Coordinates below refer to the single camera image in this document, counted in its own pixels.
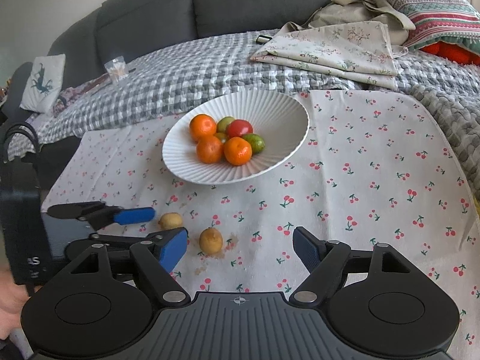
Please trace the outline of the person's left hand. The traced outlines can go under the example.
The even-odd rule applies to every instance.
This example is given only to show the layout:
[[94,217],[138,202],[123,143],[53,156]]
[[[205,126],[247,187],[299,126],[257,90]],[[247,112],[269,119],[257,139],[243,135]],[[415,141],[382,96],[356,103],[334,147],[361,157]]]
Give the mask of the person's left hand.
[[20,314],[29,300],[27,287],[17,285],[9,267],[2,266],[0,274],[0,339],[5,340],[11,331],[20,328]]

